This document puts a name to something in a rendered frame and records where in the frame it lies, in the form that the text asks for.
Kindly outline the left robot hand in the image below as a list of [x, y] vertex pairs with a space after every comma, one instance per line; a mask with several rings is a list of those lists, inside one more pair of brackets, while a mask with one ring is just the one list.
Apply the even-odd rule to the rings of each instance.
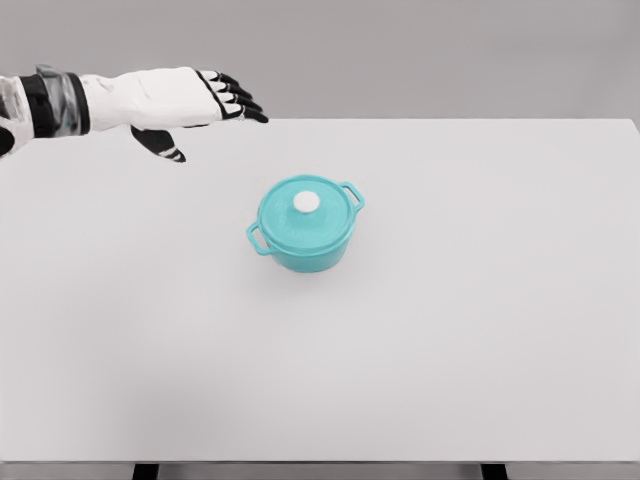
[[252, 94], [233, 77], [191, 67], [138, 72], [126, 94], [126, 122], [133, 138], [152, 154], [175, 163], [186, 157], [170, 131], [218, 121], [269, 122]]

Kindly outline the turquoise pot lid white knob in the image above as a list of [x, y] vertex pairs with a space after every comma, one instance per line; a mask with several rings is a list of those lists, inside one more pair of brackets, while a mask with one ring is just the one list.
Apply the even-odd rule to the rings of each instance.
[[272, 248], [319, 253], [349, 238], [364, 205], [364, 197], [348, 182], [298, 175], [278, 182], [264, 195], [257, 225]]

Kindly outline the turquoise pot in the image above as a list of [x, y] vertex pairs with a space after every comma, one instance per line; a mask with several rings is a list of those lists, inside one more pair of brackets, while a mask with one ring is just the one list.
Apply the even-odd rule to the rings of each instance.
[[298, 175], [262, 198], [246, 236], [257, 254], [299, 273], [321, 272], [343, 257], [365, 199], [349, 182]]

